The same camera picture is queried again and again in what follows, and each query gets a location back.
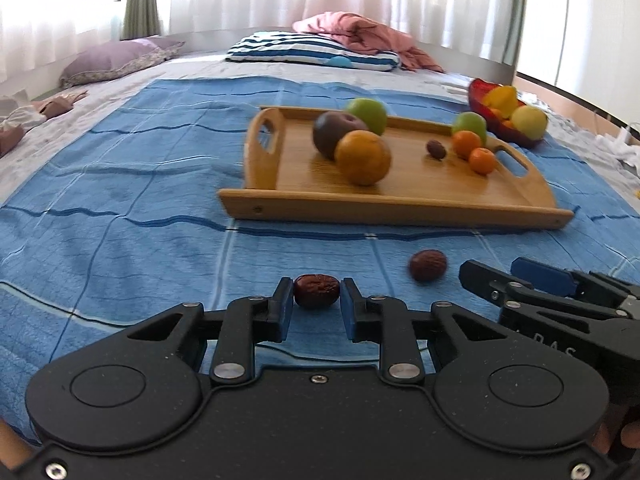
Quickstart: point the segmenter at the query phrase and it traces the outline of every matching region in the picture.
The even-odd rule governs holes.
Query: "blue and white striped pillow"
[[[401,64],[395,52],[385,50],[373,56],[358,54],[317,34],[295,32],[256,32],[232,46],[226,58],[231,61],[290,61],[379,72],[388,72]]]

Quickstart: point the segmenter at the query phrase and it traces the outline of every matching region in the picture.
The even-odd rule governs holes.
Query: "tangerine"
[[[503,121],[504,120],[504,114],[498,110],[498,108],[489,108],[489,111],[494,115],[494,117],[496,119],[498,119],[499,121]]]
[[[495,153],[486,148],[476,148],[469,155],[469,167],[477,174],[488,175],[498,166]]]
[[[387,143],[365,130],[353,130],[341,138],[334,156],[340,173],[358,186],[372,186],[385,178],[391,168],[391,150]]]
[[[474,149],[482,146],[482,139],[469,130],[461,130],[451,136],[451,143],[456,155],[467,160]]]

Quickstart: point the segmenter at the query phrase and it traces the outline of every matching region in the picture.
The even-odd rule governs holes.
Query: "pillow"
[[[60,88],[121,78],[171,59],[183,45],[183,41],[152,36],[91,47],[63,70]]]
[[[379,72],[388,72],[401,64],[395,52],[383,50],[373,56],[358,54],[337,41],[296,32],[256,32],[232,46],[226,58],[231,61],[291,61]]]

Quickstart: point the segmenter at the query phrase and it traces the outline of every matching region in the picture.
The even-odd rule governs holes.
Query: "purple pillow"
[[[183,41],[153,36],[91,47],[63,70],[60,88],[121,78],[171,59],[183,45]]]

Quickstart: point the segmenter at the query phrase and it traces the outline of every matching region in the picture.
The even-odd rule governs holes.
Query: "blue blanket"
[[[341,108],[356,96],[385,102],[393,115],[444,123],[466,109],[340,83],[158,80],[44,165],[0,208],[0,416],[34,438],[23,395],[38,368],[181,301],[219,309],[233,298],[269,295],[281,276],[351,276],[365,295],[389,294],[423,309],[447,299],[491,319],[497,309],[458,283],[467,259],[508,270],[525,255],[640,282],[638,215],[548,137],[524,152],[559,205],[575,211],[561,231],[285,224],[226,215],[216,190],[242,186],[242,144],[257,105]],[[427,286],[406,272],[410,255],[424,248],[449,259],[446,276]],[[261,346],[257,361],[372,362],[377,352],[373,344],[347,341],[336,305],[297,309],[287,341]]]

